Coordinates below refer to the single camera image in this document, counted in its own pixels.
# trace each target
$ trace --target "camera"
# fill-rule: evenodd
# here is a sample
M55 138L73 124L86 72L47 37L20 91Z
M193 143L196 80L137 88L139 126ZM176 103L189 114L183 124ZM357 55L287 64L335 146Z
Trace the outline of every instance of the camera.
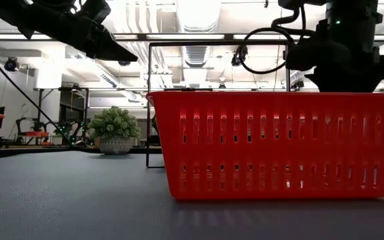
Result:
M9 72L17 72L20 69L20 64L17 62L17 58L9 57L4 64L4 69Z

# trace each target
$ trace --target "gray table surface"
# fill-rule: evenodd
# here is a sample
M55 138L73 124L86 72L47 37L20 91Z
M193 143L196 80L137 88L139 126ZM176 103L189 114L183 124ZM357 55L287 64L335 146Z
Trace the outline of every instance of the gray table surface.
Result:
M0 159L0 239L384 239L384 199L180 202L144 155L18 155Z

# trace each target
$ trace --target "table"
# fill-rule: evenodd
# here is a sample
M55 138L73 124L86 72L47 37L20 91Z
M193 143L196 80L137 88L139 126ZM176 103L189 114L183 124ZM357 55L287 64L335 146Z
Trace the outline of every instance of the table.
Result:
M384 199L181 202L165 170L144 161L74 151L1 158L0 239L384 239Z

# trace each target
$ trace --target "ceiling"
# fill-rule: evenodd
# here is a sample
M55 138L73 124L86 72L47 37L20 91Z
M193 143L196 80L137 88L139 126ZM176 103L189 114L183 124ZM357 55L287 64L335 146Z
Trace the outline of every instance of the ceiling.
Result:
M127 21L125 14L119 10L119 1L107 1L112 13L106 18L103 24L114 33L122 33L120 25ZM140 4L136 3L136 22L139 22ZM155 21L160 32L177 33L179 32L176 20L176 0L154 0L156 2L157 14ZM221 12L217 27L217 33L248 33L259 27L270 26L272 20L280 16L288 16L290 11L282 10L278 7L277 1L270 0L268 8L264 8L264 1L258 0L222 0ZM379 12L384 15L384 0L379 0ZM315 29L317 22L325 17L325 8L306 5L307 28ZM285 27L301 28L301 22L296 21ZM384 33L383 23L377 26L377 33ZM18 33L13 26L0 20L0 33ZM122 43L126 46L132 44L146 43ZM205 66L208 70L205 73L205 82L210 87L217 87L220 84L221 77L228 88L264 88L264 89L284 89L286 70L280 69L275 73L268 75L253 75L242 67L232 67L230 64L232 54L236 46L213 47L210 52L209 60ZM63 74L64 82L79 83L83 87L109 87L108 84L99 77L101 70L108 72L117 79L117 83L125 87L145 87L143 73L147 66L140 66L139 63L132 63L130 66L122 67L118 62L93 61L90 59L73 58L77 51L62 43L54 41L0 41L0 51L4 49L37 49L47 56L47 59L40 64L59 63L65 71ZM182 50L180 47L162 47L162 55L165 59L168 72L172 76L171 82L181 84L184 82L184 62L182 59ZM283 62L282 54L284 46L248 46L249 55L246 64L255 70L272 69ZM381 53L384 54L384 46L381 47ZM160 76L153 77L158 82ZM305 82L306 89L314 89L316 86L311 82Z

